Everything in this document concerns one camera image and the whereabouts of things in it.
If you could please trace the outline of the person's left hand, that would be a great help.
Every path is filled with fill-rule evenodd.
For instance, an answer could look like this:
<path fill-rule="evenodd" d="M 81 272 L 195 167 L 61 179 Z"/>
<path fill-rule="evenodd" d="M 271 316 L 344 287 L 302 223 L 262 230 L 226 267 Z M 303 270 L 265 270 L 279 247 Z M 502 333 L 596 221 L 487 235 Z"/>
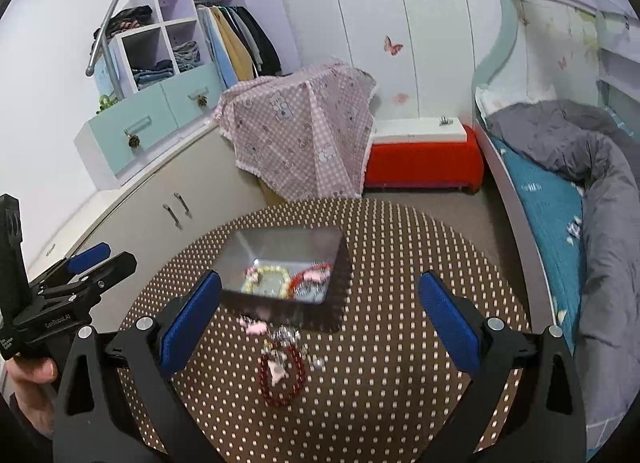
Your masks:
<path fill-rule="evenodd" d="M 58 377 L 58 368 L 50 358 L 6 361 L 6 371 L 14 387 L 16 402 L 26 420 L 38 433 L 52 438 L 55 409 L 46 387 Z"/>

